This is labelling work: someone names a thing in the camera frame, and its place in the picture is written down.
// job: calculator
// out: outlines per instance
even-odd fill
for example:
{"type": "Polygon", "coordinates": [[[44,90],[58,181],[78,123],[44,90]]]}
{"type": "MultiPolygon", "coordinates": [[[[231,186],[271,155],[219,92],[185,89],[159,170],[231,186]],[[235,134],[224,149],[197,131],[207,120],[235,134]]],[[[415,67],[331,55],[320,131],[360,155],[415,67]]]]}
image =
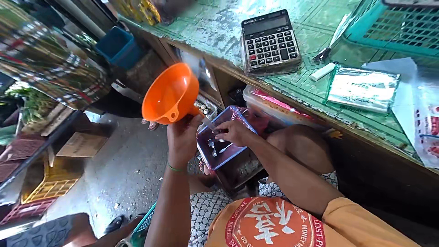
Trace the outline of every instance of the calculator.
{"type": "Polygon", "coordinates": [[[244,53],[250,69],[279,68],[301,63],[299,47],[287,10],[241,23],[244,53]]]}

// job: green vegetables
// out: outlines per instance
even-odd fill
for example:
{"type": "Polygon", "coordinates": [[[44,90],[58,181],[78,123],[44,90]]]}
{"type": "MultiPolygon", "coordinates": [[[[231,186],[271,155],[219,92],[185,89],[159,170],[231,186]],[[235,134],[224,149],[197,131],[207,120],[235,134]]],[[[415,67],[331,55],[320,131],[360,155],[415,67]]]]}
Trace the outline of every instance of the green vegetables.
{"type": "Polygon", "coordinates": [[[33,88],[20,88],[8,90],[11,96],[25,98],[23,107],[23,123],[32,124],[44,120],[51,110],[58,104],[49,96],[33,88]]]}

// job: white paper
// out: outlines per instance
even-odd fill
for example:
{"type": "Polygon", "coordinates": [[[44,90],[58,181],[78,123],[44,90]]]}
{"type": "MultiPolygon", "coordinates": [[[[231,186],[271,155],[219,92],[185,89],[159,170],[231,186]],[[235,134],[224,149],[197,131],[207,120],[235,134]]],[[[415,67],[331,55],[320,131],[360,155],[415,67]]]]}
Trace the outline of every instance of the white paper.
{"type": "Polygon", "coordinates": [[[417,75],[417,66],[415,62],[411,58],[400,58],[365,63],[361,67],[401,75],[401,80],[396,90],[392,111],[395,114],[399,124],[403,128],[410,143],[414,147],[415,126],[412,83],[414,83],[414,79],[417,75]]]}

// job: funnel handle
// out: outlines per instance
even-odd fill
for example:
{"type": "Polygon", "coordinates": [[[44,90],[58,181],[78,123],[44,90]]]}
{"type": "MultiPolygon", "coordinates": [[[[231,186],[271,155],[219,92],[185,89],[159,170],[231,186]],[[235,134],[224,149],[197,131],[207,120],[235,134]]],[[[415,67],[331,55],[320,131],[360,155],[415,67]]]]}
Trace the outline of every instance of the funnel handle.
{"type": "Polygon", "coordinates": [[[178,107],[174,106],[167,114],[166,116],[171,123],[174,123],[177,121],[178,118],[178,107]]]}

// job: red plastic crate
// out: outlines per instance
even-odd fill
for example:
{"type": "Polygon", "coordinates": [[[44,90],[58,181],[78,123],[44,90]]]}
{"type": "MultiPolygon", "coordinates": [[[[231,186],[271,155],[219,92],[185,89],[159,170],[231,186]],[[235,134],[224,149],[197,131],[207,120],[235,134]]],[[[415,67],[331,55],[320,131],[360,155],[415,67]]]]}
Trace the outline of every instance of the red plastic crate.
{"type": "Polygon", "coordinates": [[[10,222],[16,222],[32,216],[42,215],[55,200],[56,197],[38,200],[26,204],[18,204],[9,212],[9,214],[7,214],[3,218],[3,220],[0,222],[0,225],[4,225],[10,222]]]}
{"type": "Polygon", "coordinates": [[[0,162],[27,159],[44,144],[44,141],[44,137],[36,134],[17,136],[2,153],[0,162]]]}
{"type": "Polygon", "coordinates": [[[5,181],[9,175],[25,160],[11,160],[0,163],[0,182],[5,181]]]}

